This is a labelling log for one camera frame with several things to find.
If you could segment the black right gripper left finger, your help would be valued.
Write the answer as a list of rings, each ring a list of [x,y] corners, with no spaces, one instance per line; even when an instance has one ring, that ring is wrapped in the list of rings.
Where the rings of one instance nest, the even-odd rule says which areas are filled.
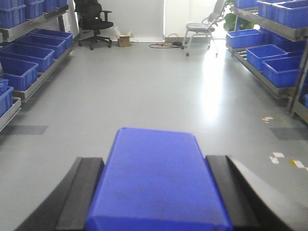
[[[76,158],[60,183],[16,230],[84,231],[103,169],[102,158]]]

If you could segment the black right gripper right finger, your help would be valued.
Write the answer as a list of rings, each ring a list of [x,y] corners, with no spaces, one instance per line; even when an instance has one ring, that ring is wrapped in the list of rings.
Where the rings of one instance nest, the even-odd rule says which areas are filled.
[[[235,231],[306,231],[308,208],[267,184],[237,159],[206,162]]]

